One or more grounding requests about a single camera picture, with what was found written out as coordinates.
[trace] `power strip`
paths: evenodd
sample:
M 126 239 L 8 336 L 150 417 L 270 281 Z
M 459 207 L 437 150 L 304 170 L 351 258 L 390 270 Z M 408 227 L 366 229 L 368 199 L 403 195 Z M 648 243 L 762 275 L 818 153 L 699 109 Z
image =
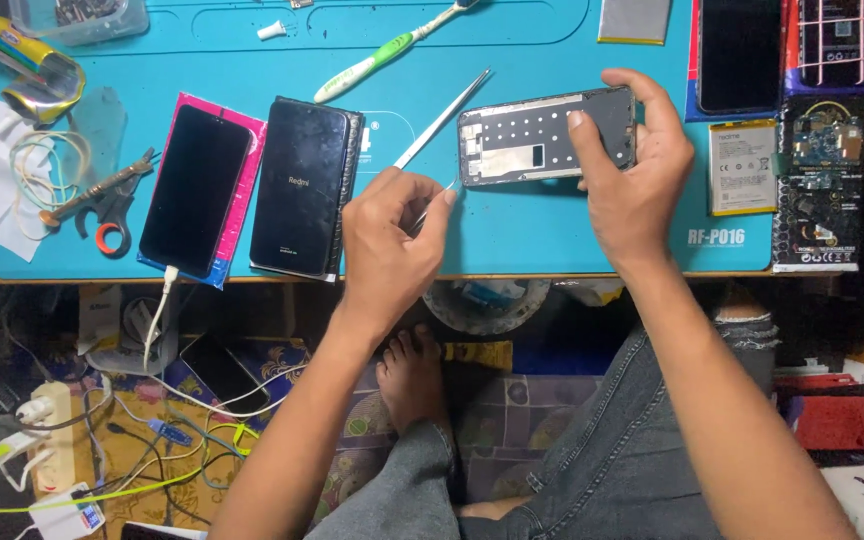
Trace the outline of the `power strip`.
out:
M 46 382 L 31 392 L 31 399 L 48 398 L 52 400 L 53 410 L 41 420 L 43 426 L 54 426 L 72 418 L 72 396 L 68 384 Z M 34 449 L 35 454 L 52 451 L 35 467 L 35 487 L 46 493 L 66 491 L 75 484 L 75 450 L 72 446 L 72 426 L 49 431 L 49 436 Z

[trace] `hand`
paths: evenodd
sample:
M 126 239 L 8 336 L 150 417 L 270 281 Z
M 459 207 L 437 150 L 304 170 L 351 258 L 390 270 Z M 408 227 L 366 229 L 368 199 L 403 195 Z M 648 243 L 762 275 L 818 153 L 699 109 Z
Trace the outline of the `hand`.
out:
M 339 310 L 371 339 L 384 338 L 432 285 L 446 250 L 456 192 L 388 167 L 342 210 L 345 293 Z M 426 207 L 413 239 L 408 229 Z
M 645 125 L 636 126 L 636 165 L 620 172 L 602 147 L 599 130 L 582 111 L 568 116 L 569 137 L 588 191 L 588 215 L 595 238 L 621 276 L 642 264 L 671 261 L 669 224 L 695 151 L 668 93 L 632 69 L 606 69 L 610 87 L 628 85 L 645 106 Z

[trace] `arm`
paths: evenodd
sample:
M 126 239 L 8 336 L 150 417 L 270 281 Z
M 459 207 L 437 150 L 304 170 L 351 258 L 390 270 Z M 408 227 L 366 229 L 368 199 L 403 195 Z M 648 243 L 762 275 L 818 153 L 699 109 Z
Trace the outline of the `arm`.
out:
M 399 228 L 431 199 L 413 240 Z M 363 368 L 442 263 L 455 192 L 390 167 L 342 211 L 345 291 L 328 330 L 222 501 L 210 539 L 300 538 Z
M 692 147 L 666 92 L 627 70 L 606 70 L 645 105 L 638 164 L 621 173 L 582 112 L 569 129 L 596 238 L 652 340 L 685 448 L 726 538 L 856 539 L 834 494 L 786 423 L 692 297 L 666 246 L 692 166 Z

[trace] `silicone mat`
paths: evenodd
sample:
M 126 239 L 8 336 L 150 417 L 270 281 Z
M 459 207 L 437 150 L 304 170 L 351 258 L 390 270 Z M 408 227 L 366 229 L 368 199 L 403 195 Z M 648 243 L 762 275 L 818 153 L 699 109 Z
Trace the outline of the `silicone mat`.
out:
M 277 94 L 311 100 L 339 71 L 383 43 L 425 24 L 449 5 L 422 0 L 316 0 L 293 10 L 285 0 L 213 3 L 150 0 L 145 33 L 70 49 L 91 88 L 111 86 L 128 122 L 121 161 L 162 148 L 179 92 L 243 115 L 268 116 Z M 602 68 L 636 68 L 685 104 L 690 3 L 672 3 L 665 46 L 596 43 L 598 0 L 482 0 L 330 105 L 361 111 L 362 143 L 355 192 L 422 133 L 488 66 L 492 75 L 465 109 L 602 87 Z M 289 34 L 259 41 L 256 30 L 281 19 Z M 0 90 L 8 78 L 0 72 Z M 686 127 L 694 171 L 671 233 L 683 270 L 761 270 L 769 264 L 771 216 L 712 218 L 708 213 L 708 124 Z M 447 185 L 457 167 L 454 120 L 407 169 Z M 136 190 L 128 213 L 141 234 L 153 181 Z M 586 273 L 612 270 L 599 250 L 576 180 L 525 181 L 463 190 L 449 226 L 443 274 Z M 230 276 L 267 275 L 249 268 L 256 197 L 252 197 Z M 0 248 L 1 279 L 147 278 L 161 272 L 127 255 L 110 260 L 90 239 L 63 226 L 31 263 Z

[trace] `plastic container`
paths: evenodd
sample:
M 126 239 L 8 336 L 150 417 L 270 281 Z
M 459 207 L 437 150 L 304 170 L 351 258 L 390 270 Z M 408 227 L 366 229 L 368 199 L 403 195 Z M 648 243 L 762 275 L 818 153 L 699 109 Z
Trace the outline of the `plastic container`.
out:
M 62 0 L 72 5 L 81 0 Z M 149 13 L 145 0 L 105 0 L 118 7 L 110 14 L 60 26 L 56 0 L 8 0 L 12 24 L 30 38 L 42 38 L 64 45 L 104 42 L 145 32 Z

